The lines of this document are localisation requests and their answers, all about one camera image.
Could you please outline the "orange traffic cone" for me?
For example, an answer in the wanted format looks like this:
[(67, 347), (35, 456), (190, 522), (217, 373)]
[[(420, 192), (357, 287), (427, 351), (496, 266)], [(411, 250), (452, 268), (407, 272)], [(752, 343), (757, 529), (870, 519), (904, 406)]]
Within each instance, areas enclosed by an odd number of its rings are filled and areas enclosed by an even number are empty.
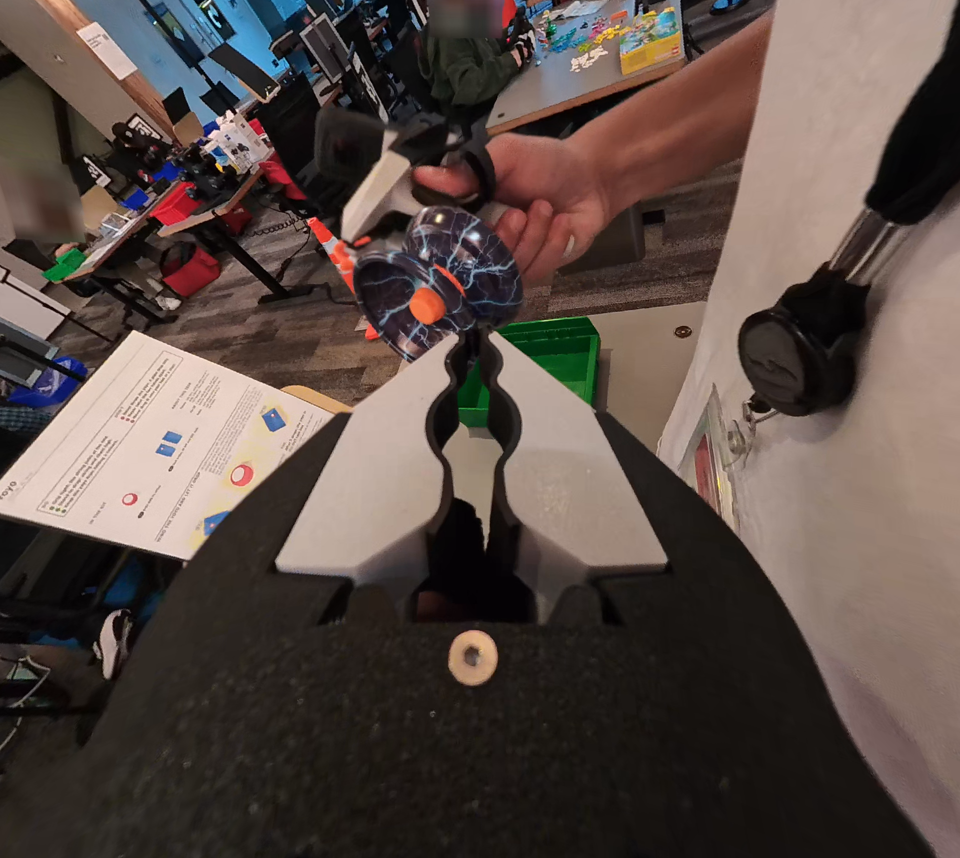
[(307, 218), (306, 225), (322, 250), (328, 255), (331, 264), (337, 269), (352, 295), (356, 297), (354, 288), (355, 252), (337, 238), (317, 216)]

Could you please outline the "green plastic bin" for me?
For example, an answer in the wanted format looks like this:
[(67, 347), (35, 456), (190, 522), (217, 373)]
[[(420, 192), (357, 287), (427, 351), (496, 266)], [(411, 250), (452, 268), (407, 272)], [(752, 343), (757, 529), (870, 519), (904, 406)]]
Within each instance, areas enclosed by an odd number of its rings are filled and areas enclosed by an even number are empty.
[[(587, 316), (514, 322), (500, 328), (498, 334), (588, 405), (595, 405), (601, 337)], [(479, 363), (475, 363), (458, 394), (462, 425), (487, 427), (488, 394)]]

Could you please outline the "red bag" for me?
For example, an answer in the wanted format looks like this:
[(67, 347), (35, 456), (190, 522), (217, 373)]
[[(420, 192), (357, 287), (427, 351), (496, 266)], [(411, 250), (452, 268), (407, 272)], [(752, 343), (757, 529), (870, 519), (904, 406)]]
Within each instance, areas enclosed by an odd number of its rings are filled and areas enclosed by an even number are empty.
[(189, 298), (221, 277), (222, 265), (193, 242), (176, 242), (161, 253), (163, 284), (182, 298)]

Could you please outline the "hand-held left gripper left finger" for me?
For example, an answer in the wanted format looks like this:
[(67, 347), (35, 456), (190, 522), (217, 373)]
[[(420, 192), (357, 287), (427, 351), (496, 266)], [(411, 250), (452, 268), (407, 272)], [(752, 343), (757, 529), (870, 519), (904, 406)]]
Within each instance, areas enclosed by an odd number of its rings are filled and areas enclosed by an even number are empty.
[(275, 560), (283, 574), (422, 584), (450, 508), (444, 446), (460, 425), (448, 336), (354, 408)]

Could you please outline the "dark blue lightning yo-yo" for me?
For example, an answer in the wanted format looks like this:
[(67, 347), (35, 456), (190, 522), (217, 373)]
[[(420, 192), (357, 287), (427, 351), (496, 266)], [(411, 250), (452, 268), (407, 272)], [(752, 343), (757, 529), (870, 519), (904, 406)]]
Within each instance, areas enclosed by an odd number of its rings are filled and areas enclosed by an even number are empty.
[(367, 323), (410, 362), (448, 336), (510, 323), (524, 300), (510, 249), (479, 216), (451, 205), (422, 209), (398, 247), (366, 251), (353, 271)]

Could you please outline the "person's right forearm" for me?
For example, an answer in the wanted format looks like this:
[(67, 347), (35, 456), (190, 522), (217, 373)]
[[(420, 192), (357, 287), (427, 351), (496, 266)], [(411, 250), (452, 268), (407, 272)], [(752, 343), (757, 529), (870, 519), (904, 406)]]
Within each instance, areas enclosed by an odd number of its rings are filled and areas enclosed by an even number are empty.
[(760, 102), (776, 12), (640, 90), (571, 139), (598, 193), (600, 228), (629, 206), (740, 159)]

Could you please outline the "clear badge holder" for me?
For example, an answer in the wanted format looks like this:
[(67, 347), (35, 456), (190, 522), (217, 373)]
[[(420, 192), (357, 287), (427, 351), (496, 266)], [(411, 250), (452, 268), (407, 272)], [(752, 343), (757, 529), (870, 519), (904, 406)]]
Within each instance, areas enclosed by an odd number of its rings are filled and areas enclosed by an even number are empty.
[(713, 385), (686, 444), (678, 473), (735, 533), (740, 532), (741, 525), (737, 476), (751, 443), (749, 422), (724, 409)]

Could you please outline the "black office chair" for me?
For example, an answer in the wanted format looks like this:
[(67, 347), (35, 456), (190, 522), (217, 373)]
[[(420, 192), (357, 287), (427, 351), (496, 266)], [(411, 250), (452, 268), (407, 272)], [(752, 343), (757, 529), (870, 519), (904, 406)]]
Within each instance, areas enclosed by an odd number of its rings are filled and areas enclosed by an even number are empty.
[(321, 106), (303, 73), (282, 84), (273, 98), (261, 104), (256, 119), (294, 185), (303, 191), (316, 178), (316, 121)]

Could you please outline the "wooden board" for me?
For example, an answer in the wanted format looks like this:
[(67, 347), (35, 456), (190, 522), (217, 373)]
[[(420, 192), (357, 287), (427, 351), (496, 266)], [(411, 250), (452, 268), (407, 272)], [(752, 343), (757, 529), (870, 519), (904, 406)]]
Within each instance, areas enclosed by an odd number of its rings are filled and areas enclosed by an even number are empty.
[(281, 391), (329, 414), (350, 414), (354, 411), (352, 406), (304, 385), (287, 385), (282, 387)]

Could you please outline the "grey wood-edged table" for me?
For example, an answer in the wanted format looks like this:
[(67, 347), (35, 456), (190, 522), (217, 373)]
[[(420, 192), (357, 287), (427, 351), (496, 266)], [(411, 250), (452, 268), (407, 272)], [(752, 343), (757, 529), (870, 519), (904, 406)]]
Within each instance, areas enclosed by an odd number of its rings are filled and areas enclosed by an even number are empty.
[(534, 64), (513, 80), (498, 96), (486, 121), (490, 136), (515, 131), (591, 105), (612, 96), (622, 96), (678, 72), (686, 63), (685, 45), (663, 61), (630, 74), (621, 73), (618, 45), (605, 43), (606, 53), (581, 72), (571, 67), (574, 48), (561, 53), (537, 51)]

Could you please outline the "wooden standing desk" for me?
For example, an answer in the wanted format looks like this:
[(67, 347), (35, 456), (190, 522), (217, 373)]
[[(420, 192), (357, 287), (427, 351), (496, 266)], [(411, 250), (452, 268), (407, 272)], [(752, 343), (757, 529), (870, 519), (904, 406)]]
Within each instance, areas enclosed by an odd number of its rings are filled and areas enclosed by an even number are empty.
[[(259, 264), (237, 240), (232, 239), (227, 234), (224, 216), (241, 203), (262, 176), (262, 166), (255, 166), (244, 176), (243, 183), (227, 202), (216, 207), (211, 207), (204, 212), (192, 214), (172, 226), (163, 226), (158, 232), (159, 235), (163, 238), (168, 238), (178, 233), (193, 233), (198, 228), (210, 226), (210, 239), (217, 241), (223, 251), (231, 255), (236, 263), (240, 264), (249, 274), (267, 288), (267, 294), (261, 296), (258, 300), (260, 305), (306, 298), (321, 291), (324, 291), (327, 298), (332, 300), (333, 297), (330, 286), (324, 283), (285, 287), (275, 275), (271, 275), (265, 267)], [(147, 213), (137, 216), (136, 220), (128, 223), (121, 233), (102, 239), (100, 247), (90, 252), (77, 270), (63, 279), (63, 283), (66, 284), (68, 281), (79, 280), (95, 275), (118, 249), (123, 247), (128, 240), (147, 226), (158, 207), (162, 203), (165, 203), (166, 200), (173, 195), (173, 192), (174, 189), (165, 192), (162, 199), (158, 198), (150, 205)]]

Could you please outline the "black badge reel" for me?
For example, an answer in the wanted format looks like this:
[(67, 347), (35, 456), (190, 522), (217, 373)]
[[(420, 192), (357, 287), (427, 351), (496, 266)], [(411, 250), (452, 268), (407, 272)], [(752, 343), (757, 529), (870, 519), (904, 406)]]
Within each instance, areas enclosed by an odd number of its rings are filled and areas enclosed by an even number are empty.
[(855, 352), (871, 287), (826, 265), (748, 316), (737, 352), (754, 412), (807, 417), (838, 408), (854, 390)]

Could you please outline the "printed instruction sheet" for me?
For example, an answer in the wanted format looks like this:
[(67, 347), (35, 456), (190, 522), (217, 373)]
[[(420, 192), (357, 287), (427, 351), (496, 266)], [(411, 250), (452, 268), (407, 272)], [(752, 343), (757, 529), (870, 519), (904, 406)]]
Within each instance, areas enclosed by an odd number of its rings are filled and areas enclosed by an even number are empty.
[(333, 415), (131, 334), (2, 476), (2, 519), (188, 561)]

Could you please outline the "yellow toy brick box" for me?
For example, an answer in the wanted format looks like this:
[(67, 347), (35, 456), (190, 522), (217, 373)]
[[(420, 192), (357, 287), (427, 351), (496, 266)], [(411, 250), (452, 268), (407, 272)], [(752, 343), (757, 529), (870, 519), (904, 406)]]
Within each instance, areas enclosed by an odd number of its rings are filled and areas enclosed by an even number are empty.
[(675, 8), (636, 15), (620, 29), (619, 64), (623, 76), (653, 68), (684, 55), (682, 28)]

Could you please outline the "computer monitor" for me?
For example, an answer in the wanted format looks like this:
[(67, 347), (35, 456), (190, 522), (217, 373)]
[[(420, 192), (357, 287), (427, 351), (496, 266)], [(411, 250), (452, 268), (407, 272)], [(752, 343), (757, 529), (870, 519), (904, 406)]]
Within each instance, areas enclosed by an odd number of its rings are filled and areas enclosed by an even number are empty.
[(353, 52), (330, 17), (326, 14), (318, 15), (306, 25), (300, 37), (322, 75), (330, 84), (339, 84), (344, 72), (352, 69)]

